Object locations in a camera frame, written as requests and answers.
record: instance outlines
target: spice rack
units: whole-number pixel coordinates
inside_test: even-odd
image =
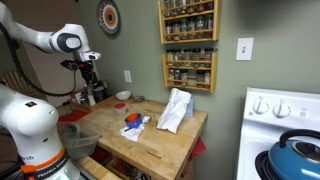
[[[183,14],[177,15],[174,17],[165,17],[164,13],[166,11],[178,10],[181,8],[188,8],[190,6],[203,5],[206,3],[213,3],[214,8],[212,10],[204,10],[202,12],[193,12],[192,14]],[[175,8],[166,8],[163,1],[158,1],[158,13],[159,13],[159,27],[160,27],[160,39],[161,44],[173,44],[173,43],[185,43],[185,42],[203,42],[203,41],[217,41],[219,39],[219,29],[220,29],[220,0],[202,0],[200,2],[196,2],[193,4],[187,4],[185,6],[177,6]],[[195,38],[195,39],[185,39],[185,40],[167,40],[166,37],[174,37],[180,36],[183,33],[166,33],[166,22],[172,22],[176,20],[180,20],[182,18],[196,17],[199,15],[212,14],[213,17],[213,29],[205,29],[205,30],[195,30],[195,31],[187,31],[187,33],[207,33],[211,37],[205,38]]]
[[[216,87],[216,74],[217,74],[217,56],[218,56],[218,51],[215,51],[211,55],[211,61],[186,61],[186,60],[178,60],[178,61],[169,61],[167,58],[167,54],[162,54],[162,61],[163,61],[163,74],[164,74],[164,84],[165,87],[175,87],[175,88],[185,88],[185,89],[194,89],[194,90],[201,90],[201,91],[208,91],[210,93],[213,93]],[[193,66],[169,66],[168,64],[174,64],[175,62],[180,62],[180,63],[198,63],[198,64],[208,64],[210,63],[211,66],[209,68],[205,67],[198,67],[194,68]],[[169,79],[169,70],[170,69],[186,69],[186,70],[204,70],[204,71],[210,71],[210,83],[204,83],[204,82],[192,82],[196,85],[201,84],[204,85],[205,87],[197,87],[197,86],[190,86],[189,84],[191,81],[183,81],[183,80],[170,80]],[[170,83],[187,83],[187,86],[182,86],[182,85],[176,85],[176,84],[170,84]]]

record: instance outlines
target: red cloth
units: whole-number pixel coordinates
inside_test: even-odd
[[[81,110],[78,110],[78,109],[75,109],[73,110],[72,114],[70,115],[63,115],[63,116],[60,116],[59,117],[59,122],[66,122],[66,121],[77,121],[79,120],[80,118],[86,116],[87,114],[89,114],[88,112],[86,111],[81,111]]]
[[[206,145],[204,145],[201,137],[198,138],[196,145],[194,146],[191,155],[189,157],[189,160],[192,160],[193,158],[195,158],[196,156],[198,156],[200,153],[202,153],[203,151],[205,151]]]

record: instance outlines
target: wooden chair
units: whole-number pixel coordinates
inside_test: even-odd
[[[19,74],[17,70],[8,70],[0,75],[0,81],[3,81],[9,88],[20,92],[21,94],[40,98],[43,96],[31,87]]]

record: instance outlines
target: decorative wall plate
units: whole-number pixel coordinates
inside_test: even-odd
[[[120,27],[117,5],[112,0],[101,0],[97,11],[101,29],[109,35],[115,35]]]

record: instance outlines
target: small white bowl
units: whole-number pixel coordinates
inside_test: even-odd
[[[121,101],[129,99],[130,96],[131,96],[131,92],[130,91],[121,91],[121,92],[118,92],[116,94],[116,97]]]

